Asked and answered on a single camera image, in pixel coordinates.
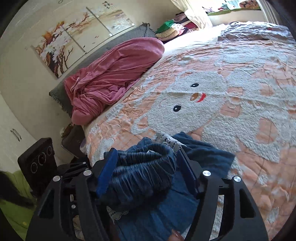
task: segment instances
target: cabinet door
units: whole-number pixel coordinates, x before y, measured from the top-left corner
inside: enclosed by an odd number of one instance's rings
[[[18,157],[35,142],[0,94],[0,170],[19,170]]]

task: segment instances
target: painted tree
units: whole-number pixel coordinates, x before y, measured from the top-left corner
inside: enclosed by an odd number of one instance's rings
[[[65,46],[71,41],[69,34],[89,24],[88,18],[89,15],[85,12],[83,13],[83,19],[71,24],[65,24],[64,21],[59,22],[56,27],[42,35],[43,40],[35,47],[37,53],[56,77],[59,77],[59,70],[63,74],[64,67],[68,69],[67,60],[73,51],[73,47],[67,52],[65,51]]]

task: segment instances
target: screw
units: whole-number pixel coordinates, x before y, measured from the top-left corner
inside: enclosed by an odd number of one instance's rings
[[[53,181],[54,181],[54,182],[58,182],[60,179],[61,179],[60,176],[55,176],[55,177],[53,178]]]
[[[239,183],[242,179],[239,176],[235,176],[233,178],[237,183]]]
[[[83,175],[85,175],[85,176],[89,176],[89,175],[91,175],[91,170],[85,170],[85,171],[83,172]]]
[[[206,176],[206,177],[209,177],[209,176],[211,175],[211,172],[205,170],[205,171],[202,172],[202,174],[203,174],[204,176]]]

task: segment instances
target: blue gripper pad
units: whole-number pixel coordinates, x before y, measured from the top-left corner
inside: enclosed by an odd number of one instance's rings
[[[107,191],[113,172],[116,168],[117,161],[117,150],[112,148],[107,156],[106,164],[98,176],[98,184],[96,187],[96,195],[98,198]]]

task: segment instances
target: green blanket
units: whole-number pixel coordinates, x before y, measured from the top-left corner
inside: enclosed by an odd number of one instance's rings
[[[22,174],[21,170],[16,171],[15,173],[5,173],[9,179],[12,181],[12,183],[15,185],[15,187],[20,192],[20,195],[29,198],[33,201],[34,204],[36,204],[36,199],[32,197],[30,193],[30,186],[27,183],[24,175]],[[27,230],[31,221],[31,218],[34,214],[36,206],[32,208],[25,208],[18,206],[16,204],[13,204],[11,202],[1,200],[0,201],[0,208],[10,223],[10,225],[13,227],[13,229],[16,231],[16,233],[23,239],[26,239]]]
[[[174,24],[174,20],[173,19],[166,21],[163,25],[161,25],[157,29],[156,33],[159,34],[159,33],[162,33],[163,31],[168,30],[173,24]]]

